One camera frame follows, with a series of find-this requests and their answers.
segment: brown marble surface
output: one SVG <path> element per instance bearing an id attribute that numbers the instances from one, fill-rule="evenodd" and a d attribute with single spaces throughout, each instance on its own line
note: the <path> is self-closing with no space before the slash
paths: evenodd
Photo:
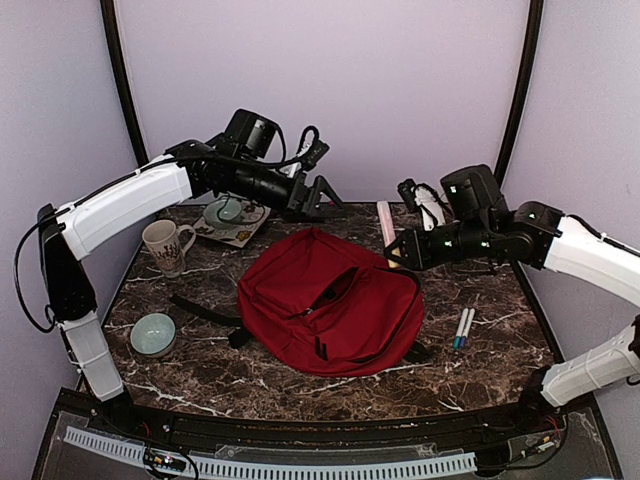
<path id="1" fill-rule="evenodd" d="M 196 222 L 203 207 L 175 207 L 162 216 L 177 224 Z M 418 218 L 392 205 L 396 228 Z M 136 403 L 168 410 L 243 419 L 289 421 L 383 420 L 466 411 L 517 400 L 529 373 L 552 357 L 510 267 L 493 276 L 454 273 L 450 267 L 419 272 L 425 320 L 418 340 L 434 357 L 405 361 L 364 378 L 319 378 L 276 360 L 257 341 L 229 347 L 232 331 L 185 313 L 169 302 L 176 293 L 228 315 L 237 314 L 236 284 L 273 242 L 310 224 L 286 223 L 277 214 L 242 250 L 199 238 L 187 255 L 187 270 L 167 280 L 143 248 L 107 322 L 105 334 Z M 382 235 L 375 204 L 349 204 L 344 218 L 317 225 L 375 252 Z M 484 269 L 472 262 L 466 269 Z M 464 307 L 477 313 L 468 346 L 452 342 Z M 152 312 L 173 318 L 174 349 L 161 359 L 133 351 L 134 323 Z"/>

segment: marker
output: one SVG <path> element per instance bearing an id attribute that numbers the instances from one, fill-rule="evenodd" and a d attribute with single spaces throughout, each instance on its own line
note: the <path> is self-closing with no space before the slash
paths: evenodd
<path id="1" fill-rule="evenodd" d="M 389 208 L 389 202 L 377 202 L 376 206 L 378 207 L 378 216 L 380 217 L 382 239 L 384 240 L 384 246 L 387 247 L 396 239 L 396 232 L 393 229 L 393 220 L 391 219 L 391 209 Z M 395 248 L 391 253 L 400 256 L 400 249 Z M 398 268 L 400 266 L 391 260 L 388 262 L 390 268 Z"/>
<path id="2" fill-rule="evenodd" d="M 469 316 L 467 317 L 467 325 L 464 327 L 462 338 L 460 339 L 460 348 L 463 348 L 467 343 L 467 337 L 469 336 L 469 330 L 471 330 L 471 324 L 473 323 L 473 317 L 476 314 L 476 309 L 469 310 Z"/>
<path id="3" fill-rule="evenodd" d="M 460 347 L 460 340 L 462 338 L 462 333 L 464 332 L 465 322 L 467 321 L 467 315 L 469 315 L 469 309 L 465 308 L 462 311 L 462 316 L 460 317 L 460 323 L 458 324 L 458 330 L 456 331 L 456 339 L 453 341 L 453 349 L 457 350 Z"/>

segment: red backpack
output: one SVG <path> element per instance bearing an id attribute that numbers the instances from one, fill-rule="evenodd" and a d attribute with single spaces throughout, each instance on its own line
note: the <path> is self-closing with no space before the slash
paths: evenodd
<path id="1" fill-rule="evenodd" d="M 418 279 L 317 228 L 272 245 L 238 283 L 246 329 L 283 363 L 326 377 L 372 375 L 411 349 Z"/>

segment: wire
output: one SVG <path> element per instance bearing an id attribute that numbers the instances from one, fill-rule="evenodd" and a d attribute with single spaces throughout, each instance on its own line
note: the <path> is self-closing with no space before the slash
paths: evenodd
<path id="1" fill-rule="evenodd" d="M 307 138 L 307 134 L 309 132 L 313 132 L 313 140 L 311 141 L 312 145 L 320 138 L 320 131 L 316 127 L 314 127 L 313 125 L 309 125 L 308 127 L 306 127 L 300 135 L 300 141 L 298 142 L 298 151 L 296 152 L 296 155 L 298 155 L 304 148 L 304 141 Z"/>
<path id="2" fill-rule="evenodd" d="M 640 252 L 638 252 L 637 250 L 634 250 L 633 248 L 627 247 L 623 243 L 620 243 L 617 240 L 614 240 L 613 238 L 609 238 L 603 235 L 601 232 L 597 231 L 595 228 L 589 225 L 587 221 L 584 218 L 580 217 L 579 215 L 572 214 L 572 215 L 567 215 L 567 217 L 577 220 L 578 223 L 580 223 L 580 225 L 582 225 L 591 235 L 598 237 L 598 239 L 602 240 L 604 243 L 611 245 L 612 247 L 616 247 L 624 252 L 630 253 L 631 255 L 635 255 L 636 257 L 640 257 Z"/>
<path id="3" fill-rule="evenodd" d="M 259 205 L 257 203 L 251 202 L 252 205 L 255 205 L 255 206 L 258 206 L 258 207 L 262 208 L 262 214 L 260 215 L 260 218 L 258 218 L 257 220 L 252 220 L 250 222 L 234 222 L 234 221 L 231 221 L 231 220 L 225 220 L 224 218 L 222 218 L 220 216 L 220 212 L 222 212 L 222 210 L 224 210 L 226 208 L 226 206 L 229 203 L 229 200 L 231 200 L 233 198 L 233 199 L 238 200 L 239 202 L 242 202 L 243 199 L 240 198 L 240 197 L 235 197 L 235 196 L 233 196 L 233 195 L 231 195 L 229 193 L 223 195 L 223 197 L 226 197 L 226 200 L 225 200 L 224 204 L 222 205 L 222 207 L 220 207 L 218 210 L 216 210 L 216 218 L 218 219 L 218 221 L 220 223 L 225 223 L 227 225 L 255 225 L 256 223 L 260 223 L 262 221 L 262 219 L 264 218 L 264 216 L 266 215 L 266 213 L 267 213 L 267 209 L 264 208 L 264 205 Z"/>
<path id="4" fill-rule="evenodd" d="M 152 168 L 156 168 L 159 167 L 161 165 L 166 165 L 169 163 L 178 163 L 178 162 L 189 162 L 189 161 L 195 161 L 195 160 L 202 160 L 202 157 L 183 157 L 183 158 L 168 158 L 168 159 L 164 159 L 164 160 L 159 160 L 157 162 L 153 162 L 153 163 L 149 163 L 148 165 L 145 165 L 144 167 L 140 168 L 137 172 L 144 172 L 147 170 L 150 170 Z M 94 198 L 95 196 L 99 195 L 100 193 L 104 192 L 105 190 L 114 187 L 115 185 L 124 182 L 125 180 L 128 180 L 129 178 L 132 178 L 134 176 L 136 176 L 138 173 L 136 171 L 128 173 L 127 175 L 124 175 L 112 182 L 109 182 L 106 185 L 103 185 L 102 187 L 98 188 L 97 190 L 94 190 L 93 192 L 91 192 L 89 195 L 86 195 L 84 197 L 82 197 L 80 200 L 76 201 L 73 206 L 74 207 L 78 207 L 80 205 L 82 205 L 83 203 L 87 202 L 88 200 Z M 60 217 L 61 215 L 64 215 L 65 213 L 68 213 L 71 211 L 71 207 L 67 207 L 64 208 L 62 210 L 59 210 L 57 212 L 55 212 L 52 215 L 48 215 L 44 218 L 41 218 L 40 220 L 38 220 L 31 228 L 29 228 L 29 230 L 27 230 L 27 232 L 23 235 L 23 237 L 20 239 L 20 241 L 18 242 L 18 246 L 16 248 L 16 252 L 13 258 L 13 283 L 16 289 L 16 294 L 18 296 L 18 302 L 20 303 L 20 307 L 22 308 L 22 311 L 24 312 L 25 316 L 27 317 L 27 319 L 29 320 L 29 322 L 31 322 L 31 324 L 40 332 L 42 333 L 51 333 L 53 331 L 53 329 L 55 328 L 55 315 L 53 314 L 53 310 L 51 309 L 51 305 L 47 305 L 45 306 L 45 317 L 47 318 L 47 322 L 48 325 L 47 326 L 42 326 L 40 323 L 38 323 L 35 318 L 33 317 L 33 315 L 31 314 L 31 312 L 29 311 L 29 308 L 27 307 L 27 304 L 24 300 L 24 296 L 22 295 L 22 288 L 20 286 L 20 255 L 22 254 L 22 248 L 24 247 L 24 244 L 26 243 L 26 241 L 29 239 L 29 237 L 33 234 L 33 232 L 35 232 L 38 228 L 40 228 L 41 226 L 43 226 L 45 223 L 50 222 L 58 217 Z"/>
<path id="5" fill-rule="evenodd" d="M 418 185 L 415 186 L 415 188 L 413 189 L 413 191 L 415 192 L 416 189 L 423 187 L 425 188 L 432 196 L 433 199 L 436 201 L 436 203 L 438 205 L 440 205 L 440 208 L 442 208 L 445 212 L 447 212 L 449 215 L 453 215 L 453 211 L 451 210 L 451 208 L 449 207 L 449 205 L 447 205 L 446 203 L 444 203 L 442 201 L 442 198 L 440 197 L 440 195 L 438 194 L 437 190 L 435 188 L 433 188 L 430 185 L 427 185 L 426 183 L 419 183 Z"/>
<path id="6" fill-rule="evenodd" d="M 116 430 L 118 433 L 120 433 L 122 436 L 126 437 L 126 438 L 132 438 L 134 440 L 139 440 L 143 443 L 146 444 L 146 442 L 149 442 L 150 444 L 155 444 L 155 445 L 159 445 L 162 448 L 167 448 L 169 450 L 171 450 L 172 452 L 175 451 L 176 449 L 178 450 L 177 453 L 178 455 L 180 455 L 181 457 L 183 457 L 187 462 L 189 462 L 191 464 L 191 467 L 193 468 L 193 475 L 194 475 L 194 480 L 199 480 L 200 479 L 200 471 L 198 470 L 198 466 L 196 465 L 196 462 L 193 461 L 193 459 L 187 455 L 186 453 L 183 453 L 180 451 L 180 447 L 172 447 L 169 444 L 166 444 L 164 442 L 159 442 L 158 440 L 154 440 L 153 438 L 145 438 L 145 437 L 141 437 L 138 435 L 134 435 L 132 433 L 127 433 L 123 430 L 121 430 L 120 428 L 116 427 L 113 423 L 111 423 L 111 420 L 109 420 L 107 418 L 107 416 L 102 413 L 101 411 L 99 411 L 98 409 L 93 409 L 92 413 L 95 412 L 96 415 L 100 415 L 100 417 L 114 430 Z"/>
<path id="7" fill-rule="evenodd" d="M 440 222 L 438 222 L 438 219 L 436 218 L 436 216 L 431 212 L 431 210 L 429 210 L 427 207 L 425 207 L 424 205 L 420 204 L 420 209 L 422 209 L 423 212 L 425 212 L 427 215 L 429 215 L 429 217 L 431 218 L 431 221 L 433 222 L 433 226 L 434 228 L 437 227 Z"/>
<path id="8" fill-rule="evenodd" d="M 280 163 L 283 163 L 287 159 L 287 144 L 284 141 L 284 133 L 282 132 L 282 128 L 277 123 L 274 124 L 276 126 L 276 131 L 278 132 L 278 136 L 280 137 L 280 145 L 282 145 L 282 160 Z"/>
<path id="9" fill-rule="evenodd" d="M 51 318 L 49 314 L 51 310 L 50 305 L 47 305 L 45 307 L 45 317 L 49 322 L 49 324 L 46 327 L 43 327 L 40 323 L 36 321 L 35 318 L 33 318 L 33 315 L 31 315 L 31 312 L 29 311 L 29 307 L 27 307 L 27 303 L 25 302 L 24 297 L 22 295 L 22 288 L 20 287 L 20 254 L 22 253 L 22 248 L 24 247 L 24 244 L 29 239 L 29 237 L 33 234 L 33 232 L 35 232 L 38 228 L 40 228 L 46 222 L 54 220 L 55 218 L 67 213 L 70 210 L 71 210 L 70 208 L 65 208 L 60 210 L 59 212 L 56 212 L 53 215 L 48 215 L 38 220 L 38 222 L 36 222 L 36 224 L 33 225 L 29 230 L 27 230 L 27 233 L 25 233 L 22 236 L 22 238 L 18 242 L 18 247 L 16 248 L 16 253 L 13 257 L 13 283 L 16 289 L 16 294 L 18 295 L 18 302 L 20 303 L 20 307 L 22 308 L 22 311 L 26 315 L 27 319 L 29 320 L 29 322 L 31 322 L 31 325 L 36 327 L 36 329 L 42 333 L 51 333 L 53 331 L 53 329 L 56 326 L 55 319 Z"/>
<path id="10" fill-rule="evenodd" d="M 558 422 L 556 422 L 556 419 L 553 418 L 551 415 L 547 415 L 545 417 L 545 421 L 553 427 L 554 435 L 560 438 L 560 429 L 558 428 Z"/>
<path id="11" fill-rule="evenodd" d="M 151 452 L 151 447 L 147 447 L 147 448 L 145 449 L 145 453 L 147 453 L 147 452 L 148 452 L 148 453 L 150 453 L 150 452 Z M 170 480 L 170 479 L 178 478 L 178 477 L 181 477 L 181 476 L 182 476 L 182 475 L 173 475 L 173 474 L 171 474 L 171 473 L 164 473 L 164 472 L 161 472 L 161 471 L 160 471 L 160 470 L 158 470 L 158 469 L 155 467 L 155 465 L 154 465 L 153 463 L 151 463 L 151 462 L 150 462 L 149 464 L 146 464 L 146 463 L 145 463 L 144 465 L 145 465 L 146 467 L 149 467 L 149 469 L 151 470 L 151 472 L 153 472 L 153 473 L 150 473 L 147 469 L 145 469 L 145 471 L 147 472 L 147 475 L 149 475 L 151 478 L 156 478 L 156 479 L 158 479 L 158 480 Z"/>
<path id="12" fill-rule="evenodd" d="M 142 422 L 142 426 L 147 432 L 147 437 L 151 438 L 151 429 L 149 428 L 149 425 L 147 425 L 147 422 Z"/>
<path id="13" fill-rule="evenodd" d="M 540 468 L 543 465 L 546 465 L 547 463 L 549 463 L 551 460 L 553 460 L 556 455 L 558 455 L 558 453 L 560 452 L 560 450 L 562 449 L 562 447 L 564 447 L 564 444 L 567 443 L 567 437 L 569 436 L 569 415 L 565 414 L 564 415 L 565 418 L 565 429 L 564 429 L 564 435 L 562 436 L 562 440 L 560 441 L 560 444 L 556 447 L 556 449 L 551 453 L 551 455 L 549 455 L 547 458 L 545 458 L 543 461 L 536 463 L 534 465 L 522 465 L 522 466 L 518 466 L 518 465 L 513 465 L 514 463 L 520 461 L 520 460 L 524 460 L 525 458 L 530 458 L 530 456 L 527 457 L 523 457 L 522 455 L 519 455 L 515 458 L 512 458 L 511 460 L 509 460 L 508 462 L 505 463 L 501 463 L 498 465 L 476 465 L 476 467 L 478 468 L 478 471 L 495 471 L 495 470 L 534 470 L 536 468 Z M 557 429 L 557 422 L 555 422 L 555 419 L 553 420 L 554 423 L 552 423 L 552 426 L 554 426 L 554 435 L 558 436 L 558 440 L 560 440 L 560 430 Z"/>

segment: black strap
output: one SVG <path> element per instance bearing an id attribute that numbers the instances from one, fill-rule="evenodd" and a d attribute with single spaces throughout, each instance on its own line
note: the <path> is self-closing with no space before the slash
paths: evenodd
<path id="1" fill-rule="evenodd" d="M 204 320 L 209 320 L 216 325 L 220 325 L 222 327 L 238 327 L 228 337 L 231 348 L 238 349 L 243 347 L 253 338 L 251 332 L 242 324 L 242 319 L 240 317 L 228 317 L 226 315 L 222 315 L 221 313 L 209 310 L 208 308 L 198 305 L 197 303 L 193 303 L 179 295 L 172 295 L 171 298 L 169 298 L 169 301 L 180 307 L 185 312 L 203 318 Z"/>
<path id="2" fill-rule="evenodd" d="M 420 342 L 415 341 L 407 354 L 403 357 L 409 363 L 426 363 L 433 359 L 433 351 L 426 348 Z"/>

